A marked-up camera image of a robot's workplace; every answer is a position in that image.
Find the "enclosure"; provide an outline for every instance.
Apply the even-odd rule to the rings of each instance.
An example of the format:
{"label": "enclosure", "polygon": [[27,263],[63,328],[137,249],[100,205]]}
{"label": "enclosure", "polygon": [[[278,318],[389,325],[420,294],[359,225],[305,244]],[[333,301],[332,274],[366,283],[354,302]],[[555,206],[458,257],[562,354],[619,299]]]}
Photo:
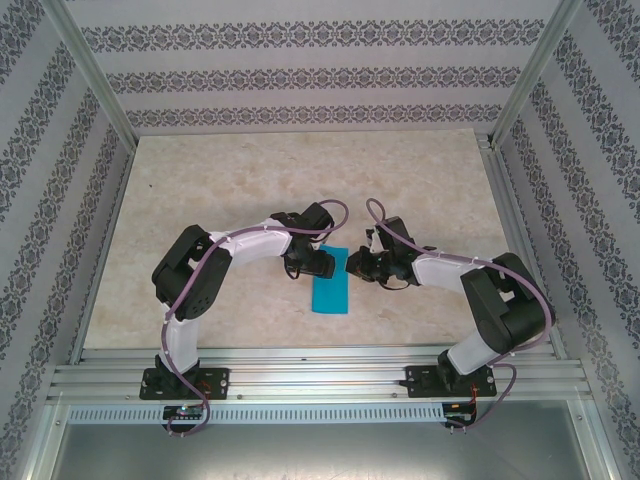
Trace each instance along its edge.
{"label": "enclosure", "polygon": [[[640,478],[639,0],[0,11],[0,478]],[[419,245],[514,252],[548,298],[495,415],[448,431],[470,397],[402,385],[475,331],[464,296],[350,277],[349,313],[319,315],[272,258],[202,316],[225,399],[169,438],[180,402],[139,394],[174,240],[338,198],[328,244],[353,252],[368,197]]]}

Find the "striped wallpaper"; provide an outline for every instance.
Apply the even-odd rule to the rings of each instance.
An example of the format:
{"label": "striped wallpaper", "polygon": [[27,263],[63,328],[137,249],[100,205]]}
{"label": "striped wallpaper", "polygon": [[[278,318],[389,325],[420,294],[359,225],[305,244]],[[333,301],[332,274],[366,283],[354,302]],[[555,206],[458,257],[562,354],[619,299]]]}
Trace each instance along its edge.
{"label": "striped wallpaper", "polygon": [[489,132],[556,4],[68,2],[142,135]]}
{"label": "striped wallpaper", "polygon": [[130,157],[37,1],[0,0],[0,479],[66,363]]}
{"label": "striped wallpaper", "polygon": [[640,478],[640,2],[583,2],[501,145],[570,355]]}

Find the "beige floor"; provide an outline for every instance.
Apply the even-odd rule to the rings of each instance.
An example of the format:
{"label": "beige floor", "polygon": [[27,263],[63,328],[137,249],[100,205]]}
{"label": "beige floor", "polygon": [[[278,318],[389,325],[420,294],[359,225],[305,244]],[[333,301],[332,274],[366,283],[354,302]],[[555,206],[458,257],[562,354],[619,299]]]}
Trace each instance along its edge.
{"label": "beige floor", "polygon": [[[369,196],[420,244],[479,256],[507,250],[471,130],[142,138],[85,347],[158,346],[162,308],[151,272],[186,226],[234,230],[333,197],[349,204],[351,218],[329,244],[354,250],[372,224]],[[438,344],[474,328],[462,295],[349,281],[349,314],[319,315],[310,309],[311,278],[289,280],[281,259],[238,267],[201,317],[199,345]]]}

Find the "blue block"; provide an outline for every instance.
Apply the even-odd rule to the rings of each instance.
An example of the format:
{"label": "blue block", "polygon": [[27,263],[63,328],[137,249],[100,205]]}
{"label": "blue block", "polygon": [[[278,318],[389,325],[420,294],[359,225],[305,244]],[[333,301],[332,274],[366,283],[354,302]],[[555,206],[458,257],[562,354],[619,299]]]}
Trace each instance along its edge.
{"label": "blue block", "polygon": [[349,249],[326,245],[322,245],[320,249],[333,255],[336,268],[331,278],[313,277],[311,311],[327,314],[349,313],[349,274],[345,270]]}

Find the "metal bracket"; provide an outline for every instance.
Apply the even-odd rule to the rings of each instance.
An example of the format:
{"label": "metal bracket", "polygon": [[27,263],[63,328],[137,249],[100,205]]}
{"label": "metal bracket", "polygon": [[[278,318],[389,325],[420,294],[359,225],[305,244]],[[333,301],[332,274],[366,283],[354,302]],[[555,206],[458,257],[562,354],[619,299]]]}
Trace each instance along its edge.
{"label": "metal bracket", "polygon": [[470,402],[466,405],[459,403],[443,403],[442,411],[444,412],[445,419],[447,420],[444,424],[445,428],[463,428],[475,423],[478,416],[478,405],[476,402]]}
{"label": "metal bracket", "polygon": [[[226,400],[229,390],[229,369],[198,368],[191,383],[209,400]],[[198,400],[198,396],[191,390],[188,390],[185,395],[177,394],[176,389],[169,384],[166,376],[158,368],[145,369],[139,396],[141,400]]]}
{"label": "metal bracket", "polygon": [[495,397],[497,394],[493,370],[481,367],[472,375],[461,377],[455,388],[449,389],[438,375],[437,365],[409,365],[405,368],[406,380],[398,382],[407,388],[409,398]]}

